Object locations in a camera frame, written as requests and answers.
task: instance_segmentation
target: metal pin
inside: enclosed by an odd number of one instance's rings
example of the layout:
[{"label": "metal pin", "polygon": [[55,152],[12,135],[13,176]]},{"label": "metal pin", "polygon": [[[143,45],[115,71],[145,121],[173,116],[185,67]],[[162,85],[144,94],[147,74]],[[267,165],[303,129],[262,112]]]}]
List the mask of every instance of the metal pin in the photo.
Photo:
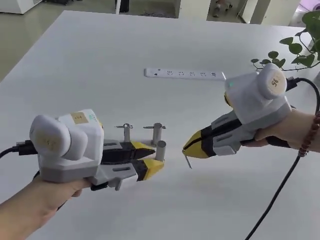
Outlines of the metal pin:
[{"label": "metal pin", "polygon": [[162,129],[166,129],[160,122],[156,122],[153,126],[144,126],[144,129],[153,129],[153,136],[151,144],[157,146],[158,142],[161,140]]},{"label": "metal pin", "polygon": [[185,157],[185,160],[186,160],[186,162],[188,163],[189,168],[192,169],[192,166],[191,166],[191,163],[190,163],[190,161],[189,161],[189,158],[187,157],[187,155],[184,154],[184,152],[185,152],[185,151],[182,151],[182,153],[183,153],[183,155],[184,155],[184,157]]},{"label": "metal pin", "polygon": [[165,160],[165,153],[166,153],[166,145],[165,141],[158,141],[155,151],[155,160],[163,162]]},{"label": "metal pin", "polygon": [[130,129],[133,129],[134,126],[130,125],[129,123],[123,124],[123,126],[115,126],[117,129],[123,129],[124,134],[124,142],[130,142]]}]

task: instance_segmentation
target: white table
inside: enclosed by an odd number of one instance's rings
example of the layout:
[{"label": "white table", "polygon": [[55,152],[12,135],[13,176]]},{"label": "white table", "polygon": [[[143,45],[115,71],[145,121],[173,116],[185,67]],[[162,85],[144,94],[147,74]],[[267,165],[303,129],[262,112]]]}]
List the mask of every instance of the white table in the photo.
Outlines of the white table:
[{"label": "white table", "polygon": [[[65,11],[0,84],[0,148],[28,139],[37,114],[60,116],[92,108],[106,138],[114,126],[134,125],[134,140],[151,139],[143,126],[167,126],[165,168],[150,181],[70,200],[31,240],[241,240],[251,230],[294,161],[291,149],[242,148],[237,155],[192,159],[181,154],[197,130],[231,109],[223,82],[156,79],[146,67],[254,71],[250,59],[270,50],[291,57],[282,37],[299,29],[225,22]],[[314,77],[316,71],[301,71]],[[290,103],[312,112],[315,95],[301,83]],[[0,201],[33,177],[35,156],[0,161]],[[255,240],[313,240],[320,235],[320,157],[296,168]]]}]

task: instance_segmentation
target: printed number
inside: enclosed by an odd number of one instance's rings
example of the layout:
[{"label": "printed number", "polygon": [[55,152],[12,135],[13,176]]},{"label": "printed number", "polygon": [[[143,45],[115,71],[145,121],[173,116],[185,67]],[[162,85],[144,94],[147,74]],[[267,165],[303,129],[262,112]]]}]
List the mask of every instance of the printed number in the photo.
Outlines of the printed number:
[{"label": "printed number", "polygon": [[273,85],[273,86],[275,86],[275,87],[277,87],[277,85],[278,85],[278,83],[279,83],[279,81],[277,80],[277,79],[273,79],[272,80],[272,82],[271,82],[271,84]]}]

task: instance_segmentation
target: green plant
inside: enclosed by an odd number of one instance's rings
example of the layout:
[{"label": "green plant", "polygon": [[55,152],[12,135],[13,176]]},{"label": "green plant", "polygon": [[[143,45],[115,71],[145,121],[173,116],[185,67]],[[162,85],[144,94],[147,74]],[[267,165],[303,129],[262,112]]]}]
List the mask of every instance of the green plant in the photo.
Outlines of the green plant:
[{"label": "green plant", "polygon": [[[291,62],[295,64],[295,69],[283,69],[286,59],[279,58],[279,53],[277,51],[270,51],[268,53],[268,58],[259,60],[257,58],[252,59],[251,63],[256,69],[263,69],[263,67],[268,63],[273,63],[277,65],[283,71],[293,71],[293,70],[302,70],[310,69],[320,64],[320,10],[310,11],[303,15],[302,22],[305,24],[305,29],[301,32],[298,32],[295,37],[298,38],[299,42],[294,42],[294,37],[287,37],[280,40],[281,44],[287,45],[290,53],[295,55],[295,59]],[[310,34],[313,47],[309,49],[301,40],[301,35],[304,33]],[[303,46],[307,50],[306,55],[301,55],[303,51]]]}]

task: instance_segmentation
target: white cabinet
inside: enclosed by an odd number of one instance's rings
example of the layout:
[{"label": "white cabinet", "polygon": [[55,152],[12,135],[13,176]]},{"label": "white cabinet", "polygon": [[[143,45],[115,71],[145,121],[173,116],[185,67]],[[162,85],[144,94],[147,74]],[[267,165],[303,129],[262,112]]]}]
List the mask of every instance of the white cabinet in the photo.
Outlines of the white cabinet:
[{"label": "white cabinet", "polygon": [[42,0],[0,0],[0,12],[24,14]]}]

